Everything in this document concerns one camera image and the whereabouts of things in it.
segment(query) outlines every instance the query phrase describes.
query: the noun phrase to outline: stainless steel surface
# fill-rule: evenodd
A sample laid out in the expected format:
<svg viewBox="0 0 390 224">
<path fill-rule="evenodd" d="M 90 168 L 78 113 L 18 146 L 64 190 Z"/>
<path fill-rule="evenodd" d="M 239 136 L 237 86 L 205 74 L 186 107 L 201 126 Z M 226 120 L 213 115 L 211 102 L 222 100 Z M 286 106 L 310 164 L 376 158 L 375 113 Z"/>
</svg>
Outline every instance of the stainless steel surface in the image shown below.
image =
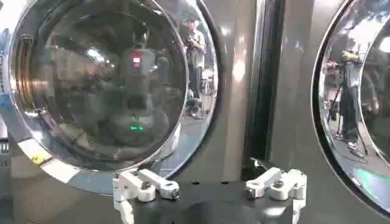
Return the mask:
<svg viewBox="0 0 390 224">
<path fill-rule="evenodd" d="M 360 200 L 356 186 L 331 166 L 324 151 L 326 142 L 320 144 L 318 137 L 323 136 L 317 136 L 313 123 L 316 59 L 332 21 L 346 3 L 286 1 L 270 159 L 283 169 L 303 171 L 310 180 L 301 223 L 389 222 Z"/>
<path fill-rule="evenodd" d="M 19 147 L 48 174 L 110 195 L 116 170 L 147 164 L 170 176 L 198 148 L 219 73 L 194 1 L 41 0 L 5 9 L 24 14 L 3 23 L 0 110 Z M 187 65 L 195 66 L 184 48 L 191 51 L 190 23 L 204 42 L 202 119 L 182 115 Z"/>
<path fill-rule="evenodd" d="M 41 2 L 43 3 L 41 5 L 43 10 L 45 4 L 43 1 Z M 188 0 L 185 2 L 194 3 L 195 1 Z M 3 1 L 3 3 L 2 10 L 7 9 L 7 11 L 0 11 L 0 17 L 7 23 L 0 23 L 0 26 L 4 30 L 2 40 L 6 40 L 5 43 L 8 44 L 6 47 L 6 54 L 8 54 L 10 53 L 8 52 L 10 49 L 9 40 L 13 35 L 18 18 L 24 13 L 23 8 L 27 5 L 27 1 Z M 169 5 L 173 8 L 177 5 L 176 1 L 159 1 L 158 3 L 165 9 L 169 8 Z M 237 180 L 241 170 L 242 143 L 244 141 L 243 127 L 247 120 L 246 99 L 248 96 L 246 95 L 248 95 L 248 92 L 246 87 L 249 86 L 251 68 L 251 56 L 245 55 L 252 55 L 254 46 L 254 27 L 252 24 L 255 19 L 251 18 L 255 18 L 256 1 L 213 0 L 205 1 L 204 4 L 198 3 L 200 4 L 199 8 L 202 9 L 202 14 L 207 17 L 207 22 L 214 26 L 212 30 L 213 41 L 215 41 L 218 50 L 218 69 L 221 69 L 218 71 L 218 77 L 220 78 L 218 106 L 211 119 L 211 126 L 205 133 L 203 140 L 199 136 L 195 136 L 193 138 L 195 141 L 190 141 L 192 147 L 188 147 L 184 143 L 188 151 L 176 150 L 168 159 L 178 158 L 175 163 L 181 165 L 184 160 L 180 158 L 189 158 L 190 154 L 195 151 L 196 145 L 200 143 L 198 152 L 194 154 L 190 162 L 183 167 L 175 178 L 201 182 L 222 179 Z M 47 12 L 45 10 L 36 11 L 35 15 L 32 16 L 40 16 L 44 14 L 43 12 Z M 235 47 L 239 48 L 237 53 L 235 53 Z M 233 65 L 236 65 L 235 77 L 232 76 Z M 9 68 L 10 65 L 6 64 L 3 67 L 2 74 L 6 74 L 4 71 L 9 71 Z M 10 82 L 8 78 L 7 75 L 3 75 L 4 83 L 15 83 L 14 80 Z M 13 136 L 16 142 L 23 141 L 24 146 L 29 146 L 28 152 L 33 152 L 33 143 L 36 141 L 33 140 L 30 131 L 26 130 L 24 121 L 16 116 L 18 114 L 12 105 L 13 101 L 6 94 L 3 94 L 1 99 L 0 110 L 4 113 L 4 118 L 13 124 L 10 127 L 10 132 L 16 133 Z M 39 162 L 50 154 L 35 157 L 32 162 L 24 153 L 27 150 L 22 151 L 15 142 L 12 143 L 10 148 L 12 153 L 13 217 L 16 223 L 121 223 L 118 212 L 113 209 L 110 197 L 89 194 L 63 183 L 72 176 L 72 172 L 75 172 L 73 167 L 67 166 L 66 170 L 69 172 L 66 173 L 70 173 L 70 175 L 61 175 L 62 178 L 58 181 L 52 177 L 57 173 L 48 175 L 43 169 L 33 164 L 33 162 Z M 166 166 L 164 161 L 166 160 L 161 160 L 162 166 Z M 52 159 L 45 164 L 53 167 L 58 167 L 60 164 L 61 169 L 65 168 L 60 160 L 56 159 Z M 172 172 L 172 167 L 168 168 L 169 170 L 165 172 Z M 101 186 L 107 184 L 101 176 L 88 174 L 78 173 L 78 175 L 71 177 L 71 181 L 83 181 L 86 184 L 84 188 L 89 191 L 101 191 Z"/>
<path fill-rule="evenodd" d="M 388 1 L 357 1 L 346 10 L 319 58 L 322 69 L 314 90 L 319 98 L 314 110 L 319 110 L 335 158 L 356 186 L 388 212 L 389 9 Z"/>
</svg>

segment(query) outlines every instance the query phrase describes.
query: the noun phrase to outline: sticker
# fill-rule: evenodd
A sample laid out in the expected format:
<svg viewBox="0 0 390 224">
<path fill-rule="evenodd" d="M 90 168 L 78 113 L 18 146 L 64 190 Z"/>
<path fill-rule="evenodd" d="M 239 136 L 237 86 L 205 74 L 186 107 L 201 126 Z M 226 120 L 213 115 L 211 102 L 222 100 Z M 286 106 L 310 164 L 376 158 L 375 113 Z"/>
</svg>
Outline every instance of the sticker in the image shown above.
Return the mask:
<svg viewBox="0 0 390 224">
<path fill-rule="evenodd" d="M 34 164 L 39 165 L 39 164 L 44 162 L 44 159 L 43 159 L 43 156 L 35 155 L 35 156 L 31 157 L 31 161 Z"/>
</svg>

